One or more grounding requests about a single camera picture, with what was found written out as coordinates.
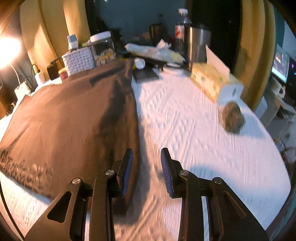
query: yellow wall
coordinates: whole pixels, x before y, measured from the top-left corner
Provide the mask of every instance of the yellow wall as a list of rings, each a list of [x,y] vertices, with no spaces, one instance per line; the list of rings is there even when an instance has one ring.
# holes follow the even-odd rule
[[[30,61],[46,79],[46,67],[68,51],[69,34],[76,34],[79,42],[90,38],[84,0],[26,0],[20,6],[20,22]],[[59,69],[64,66],[62,60],[57,64]]]

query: stainless steel tumbler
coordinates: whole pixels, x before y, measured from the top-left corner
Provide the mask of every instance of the stainless steel tumbler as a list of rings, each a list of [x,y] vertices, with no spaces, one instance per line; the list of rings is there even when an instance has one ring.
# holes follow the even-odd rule
[[[189,71],[192,70],[194,62],[205,63],[207,61],[206,44],[210,47],[211,32],[205,25],[185,27],[185,59]]]

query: white bedsheet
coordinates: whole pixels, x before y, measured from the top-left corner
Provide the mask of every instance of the white bedsheet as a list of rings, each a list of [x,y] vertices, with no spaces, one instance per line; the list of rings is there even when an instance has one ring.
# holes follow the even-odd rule
[[[126,217],[114,217],[116,240],[178,239],[181,200],[171,199],[166,192],[160,163],[163,147],[198,177],[222,177],[266,229],[284,204],[290,181],[261,122],[239,100],[246,124],[240,135],[228,134],[218,124],[217,106],[188,77],[161,76],[156,82],[132,82],[139,117],[141,170],[133,206]],[[0,128],[7,126],[0,122]],[[12,216],[26,235],[50,201],[1,172],[0,179]],[[0,211],[9,223],[1,202]]]

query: rock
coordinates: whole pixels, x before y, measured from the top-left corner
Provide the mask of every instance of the rock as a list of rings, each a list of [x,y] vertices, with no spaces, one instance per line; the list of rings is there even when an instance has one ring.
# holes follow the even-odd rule
[[[239,134],[245,123],[244,116],[235,101],[228,102],[224,107],[222,111],[222,119],[225,130],[234,134]]]

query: paper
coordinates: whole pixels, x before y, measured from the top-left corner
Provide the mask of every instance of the paper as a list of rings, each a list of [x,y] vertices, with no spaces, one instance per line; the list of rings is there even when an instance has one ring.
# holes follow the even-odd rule
[[[168,44],[167,42],[165,42],[163,39],[161,39],[160,41],[159,41],[159,43],[157,44],[157,46],[156,46],[158,49],[162,49],[162,48],[167,48],[167,49],[169,49],[170,47],[172,47],[172,45],[171,44]]]
[[[170,45],[168,45],[162,40],[158,44],[158,47],[143,46],[143,45],[128,43],[125,46],[125,48],[128,52],[140,57],[160,60],[162,62],[173,62],[176,64],[183,64],[185,59],[179,53],[176,53],[168,49],[169,46]]]
[[[206,45],[205,49],[207,51],[207,64],[213,65],[221,75],[229,79],[229,68],[209,49]]]

